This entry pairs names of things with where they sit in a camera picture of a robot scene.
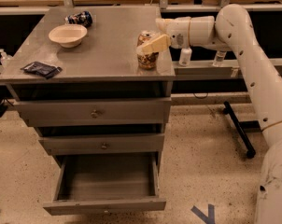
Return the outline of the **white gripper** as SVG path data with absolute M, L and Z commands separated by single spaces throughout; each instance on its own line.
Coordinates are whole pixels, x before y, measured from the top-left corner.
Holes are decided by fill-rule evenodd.
M 145 41 L 136 48 L 138 55 L 161 52 L 167 50 L 170 45 L 174 49 L 186 49 L 190 46 L 190 17 L 176 19 L 157 18 L 155 22 L 158 29 L 164 33 L 166 32 L 167 35 L 155 35 L 150 40 Z

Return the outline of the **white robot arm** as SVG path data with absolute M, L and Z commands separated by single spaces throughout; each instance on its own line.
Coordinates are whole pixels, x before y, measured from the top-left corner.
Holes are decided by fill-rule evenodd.
M 261 167 L 254 224 L 282 224 L 282 77 L 257 41 L 245 8 L 223 7 L 216 17 L 157 19 L 160 31 L 139 55 L 170 47 L 231 51 L 235 55 L 269 149 Z

